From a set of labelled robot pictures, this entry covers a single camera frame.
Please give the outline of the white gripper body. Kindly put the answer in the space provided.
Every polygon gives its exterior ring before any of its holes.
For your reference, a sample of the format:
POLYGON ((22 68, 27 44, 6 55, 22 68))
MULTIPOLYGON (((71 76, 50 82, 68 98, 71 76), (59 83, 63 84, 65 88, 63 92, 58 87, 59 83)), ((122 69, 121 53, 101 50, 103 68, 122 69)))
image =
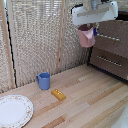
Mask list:
POLYGON ((83 0, 71 9, 74 25, 98 23, 118 17, 118 4, 113 0, 83 0))

